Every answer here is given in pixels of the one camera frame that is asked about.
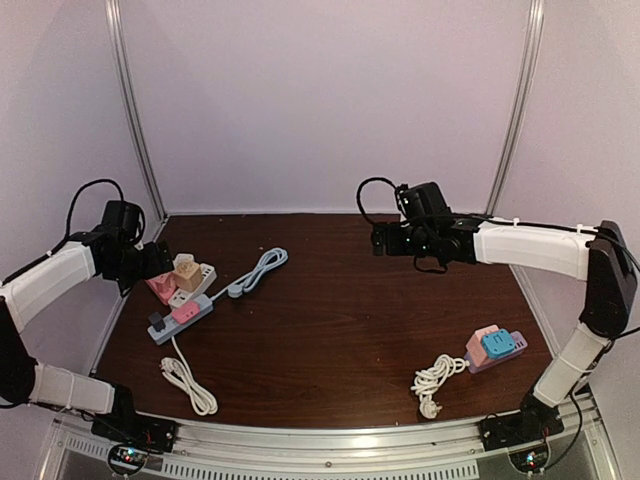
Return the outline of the black plug adapter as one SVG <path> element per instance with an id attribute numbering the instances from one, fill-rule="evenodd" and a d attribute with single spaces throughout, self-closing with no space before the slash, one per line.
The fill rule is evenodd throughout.
<path id="1" fill-rule="evenodd" d="M 156 332 L 161 332 L 165 329 L 164 317 L 159 312 L 154 312 L 148 317 L 151 328 Z"/>

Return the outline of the white power strip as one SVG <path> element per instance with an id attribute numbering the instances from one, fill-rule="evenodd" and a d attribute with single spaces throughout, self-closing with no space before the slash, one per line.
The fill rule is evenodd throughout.
<path id="1" fill-rule="evenodd" d="M 196 296 L 205 293 L 217 278 L 216 270 L 212 265 L 193 261 L 178 264 L 172 275 L 176 290 L 168 301 L 171 309 L 177 309 Z"/>

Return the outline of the light blue power strip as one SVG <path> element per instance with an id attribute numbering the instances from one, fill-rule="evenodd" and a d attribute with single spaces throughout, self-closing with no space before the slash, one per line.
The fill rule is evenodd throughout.
<path id="1" fill-rule="evenodd" d="M 162 345 L 213 310 L 213 301 L 201 294 L 165 316 L 158 312 L 150 315 L 147 332 L 156 345 Z"/>

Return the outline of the pink plug adapter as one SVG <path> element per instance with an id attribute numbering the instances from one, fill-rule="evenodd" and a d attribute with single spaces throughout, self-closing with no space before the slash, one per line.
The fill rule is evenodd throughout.
<path id="1" fill-rule="evenodd" d="M 195 319 L 199 314 L 200 305 L 196 301 L 189 301 L 181 307 L 174 309 L 171 312 L 171 317 L 177 324 L 184 325 Z"/>

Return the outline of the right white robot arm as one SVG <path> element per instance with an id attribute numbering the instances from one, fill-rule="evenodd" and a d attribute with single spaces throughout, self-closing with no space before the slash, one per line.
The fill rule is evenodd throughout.
<path id="1" fill-rule="evenodd" d="M 534 385 L 535 403 L 513 419 L 519 440 L 533 441 L 545 431 L 551 424 L 548 408 L 559 405 L 603 352 L 627 334 L 639 266 L 613 221 L 595 227 L 553 227 L 496 217 L 429 215 L 375 222 L 371 243 L 378 256 L 434 258 L 438 274 L 452 262 L 505 264 L 585 282 L 577 326 Z"/>

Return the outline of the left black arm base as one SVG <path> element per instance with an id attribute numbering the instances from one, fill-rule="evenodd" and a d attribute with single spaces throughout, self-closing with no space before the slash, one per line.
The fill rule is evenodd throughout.
<path id="1" fill-rule="evenodd" d="M 171 453 L 178 425 L 173 420 L 138 413 L 131 403 L 116 402 L 106 414 L 89 414 L 91 433 L 153 454 Z"/>

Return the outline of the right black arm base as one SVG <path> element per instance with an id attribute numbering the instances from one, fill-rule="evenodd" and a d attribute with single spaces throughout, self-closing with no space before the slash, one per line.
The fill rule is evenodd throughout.
<path id="1" fill-rule="evenodd" d="M 515 413 L 490 413 L 479 422 L 485 451 L 543 441 L 565 428 L 557 407 L 549 407 L 527 394 Z"/>

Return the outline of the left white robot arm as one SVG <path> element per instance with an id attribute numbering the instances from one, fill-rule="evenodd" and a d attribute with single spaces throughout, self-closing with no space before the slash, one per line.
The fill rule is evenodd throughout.
<path id="1" fill-rule="evenodd" d="M 118 388 L 32 357 L 21 338 L 28 323 L 74 287 L 102 277 L 122 293 L 138 281 L 173 270 L 164 242 L 132 244 L 104 232 L 79 232 L 54 253 L 1 285 L 1 399 L 3 408 L 35 403 L 105 415 L 106 429 L 123 444 L 144 433 L 138 415 L 117 405 Z"/>

